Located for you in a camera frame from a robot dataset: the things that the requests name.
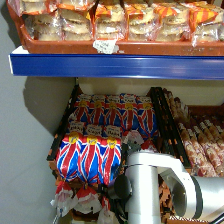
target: orange tray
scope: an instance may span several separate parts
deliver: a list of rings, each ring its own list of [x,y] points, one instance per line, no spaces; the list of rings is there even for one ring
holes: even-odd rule
[[[10,7],[9,14],[23,47],[34,54],[97,54],[93,41],[38,41],[28,34],[24,20]],[[176,56],[224,56],[224,42],[200,43],[196,47],[190,41],[183,42],[116,42],[117,54],[131,55],[176,55]]]

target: white wall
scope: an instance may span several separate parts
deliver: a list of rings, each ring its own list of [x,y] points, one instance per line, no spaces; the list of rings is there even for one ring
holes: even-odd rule
[[[54,177],[46,162],[74,80],[13,77],[8,54],[19,45],[6,4],[0,3],[0,223],[48,224],[55,210]],[[85,93],[145,95],[150,86],[173,91],[186,104],[220,105],[223,81],[80,78]]]

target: packaged biscuit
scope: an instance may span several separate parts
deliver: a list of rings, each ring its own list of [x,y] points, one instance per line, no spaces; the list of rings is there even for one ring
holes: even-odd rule
[[[138,123],[138,106],[136,103],[136,95],[121,94],[121,126],[123,131],[137,130]]]
[[[33,36],[40,41],[62,40],[61,20],[58,11],[33,16]]]
[[[91,16],[88,11],[60,10],[64,40],[82,41],[92,39]]]
[[[105,99],[104,125],[121,126],[120,96],[107,95]]]
[[[126,20],[120,1],[99,1],[95,13],[95,39],[122,40],[125,32]]]
[[[9,0],[8,3],[18,16],[46,14],[57,9],[57,0]]]
[[[58,0],[58,1],[59,1],[58,8],[79,10],[79,11],[88,11],[95,4],[94,0]]]
[[[193,46],[199,42],[213,42],[223,39],[223,9],[208,4],[206,1],[182,5],[190,10],[189,21]]]
[[[159,16],[160,28],[156,41],[170,42],[189,39],[189,10],[178,3],[153,3],[154,12]]]
[[[139,132],[144,139],[158,135],[156,114],[150,97],[138,96]]]
[[[158,18],[153,8],[148,7],[143,0],[124,2],[128,23],[128,40],[148,41],[153,40],[158,27]]]
[[[93,95],[89,105],[90,123],[104,124],[105,95]]]

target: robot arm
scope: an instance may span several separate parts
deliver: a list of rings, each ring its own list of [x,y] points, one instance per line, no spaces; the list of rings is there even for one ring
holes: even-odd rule
[[[191,177],[179,159],[138,152],[129,156],[125,173],[132,189],[125,206],[129,224],[161,223],[158,174],[171,191],[178,216],[212,221],[223,213],[224,179]]]

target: store shelf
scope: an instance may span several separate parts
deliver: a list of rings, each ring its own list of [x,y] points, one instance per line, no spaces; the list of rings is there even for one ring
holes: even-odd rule
[[[224,80],[224,56],[29,54],[19,47],[9,60],[16,76]]]

